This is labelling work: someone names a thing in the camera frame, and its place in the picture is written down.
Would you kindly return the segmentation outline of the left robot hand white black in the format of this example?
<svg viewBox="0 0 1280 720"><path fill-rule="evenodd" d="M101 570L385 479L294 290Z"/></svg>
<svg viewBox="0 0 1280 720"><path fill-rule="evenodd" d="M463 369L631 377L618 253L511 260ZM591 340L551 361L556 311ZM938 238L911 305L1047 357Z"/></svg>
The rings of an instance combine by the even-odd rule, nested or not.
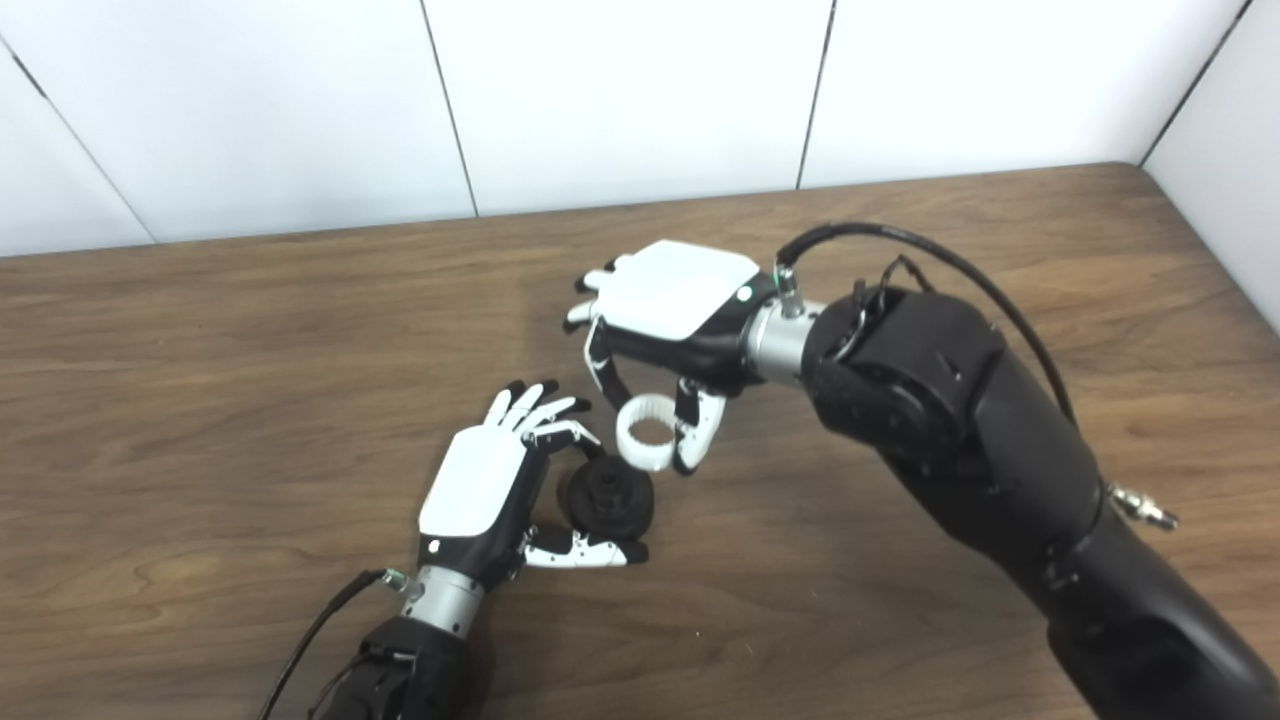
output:
<svg viewBox="0 0 1280 720"><path fill-rule="evenodd" d="M550 457L576 448L604 457L600 439L575 414L585 398L554 398L556 380L500 389L480 423L457 432L419 512L419 566L442 568L485 592L532 565L614 568L649 560L639 541L532 520Z"/></svg>

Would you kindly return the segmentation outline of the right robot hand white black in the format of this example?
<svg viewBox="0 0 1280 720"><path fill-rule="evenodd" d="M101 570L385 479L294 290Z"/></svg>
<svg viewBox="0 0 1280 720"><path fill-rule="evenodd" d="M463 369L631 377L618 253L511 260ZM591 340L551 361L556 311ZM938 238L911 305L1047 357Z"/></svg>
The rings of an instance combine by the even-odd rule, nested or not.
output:
<svg viewBox="0 0 1280 720"><path fill-rule="evenodd" d="M692 475L727 402L763 383L744 342L777 296L773 281L742 254L659 240L586 272L573 288L589 299L566 313L563 329L588 333L584 363L616 411L623 460L641 471ZM675 396L634 393L618 357L675 374Z"/></svg>

